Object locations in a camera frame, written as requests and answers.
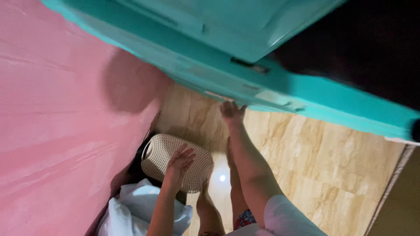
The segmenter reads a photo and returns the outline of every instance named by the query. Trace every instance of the person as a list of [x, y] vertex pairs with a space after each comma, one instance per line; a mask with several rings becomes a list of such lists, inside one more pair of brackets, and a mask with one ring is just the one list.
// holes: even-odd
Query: person
[[[283, 194], [268, 163], [252, 144], [243, 125], [246, 106], [225, 102], [220, 111], [226, 122], [227, 159], [231, 175], [231, 201], [234, 231], [230, 236], [325, 236]], [[194, 161], [192, 149], [182, 145], [168, 163], [161, 191], [157, 197], [148, 236], [173, 234], [174, 199], [183, 178]], [[208, 194], [208, 184], [197, 201], [200, 217], [199, 236], [225, 235], [220, 213]]]

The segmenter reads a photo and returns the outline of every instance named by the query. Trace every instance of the beige marble tile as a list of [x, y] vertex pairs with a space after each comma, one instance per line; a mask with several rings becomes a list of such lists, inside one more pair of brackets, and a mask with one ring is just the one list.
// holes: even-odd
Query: beige marble tile
[[[174, 85], [157, 129], [198, 143], [210, 151], [215, 168], [209, 192], [226, 232], [233, 230], [228, 130], [219, 102]], [[245, 127], [270, 164], [285, 195], [328, 235], [363, 235], [403, 145], [381, 136], [287, 113], [247, 111]], [[198, 194], [189, 194], [195, 207]], [[185, 235], [195, 236], [197, 212]]]

